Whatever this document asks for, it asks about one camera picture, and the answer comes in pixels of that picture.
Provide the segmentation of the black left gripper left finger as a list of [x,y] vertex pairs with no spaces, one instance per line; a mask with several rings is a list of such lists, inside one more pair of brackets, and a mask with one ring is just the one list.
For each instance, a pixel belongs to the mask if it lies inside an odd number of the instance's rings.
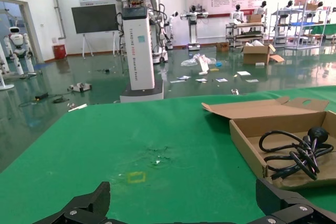
[[72,223],[121,223],[107,217],[111,193],[110,183],[101,182],[92,193],[74,197],[62,210],[44,219],[37,224],[72,224]]

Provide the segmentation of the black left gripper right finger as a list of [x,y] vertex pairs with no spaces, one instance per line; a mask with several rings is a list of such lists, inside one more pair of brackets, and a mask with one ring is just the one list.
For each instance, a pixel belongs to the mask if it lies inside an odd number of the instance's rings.
[[317,207],[297,192],[279,189],[264,178],[256,180],[256,202],[265,216],[252,223],[335,223],[335,213]]

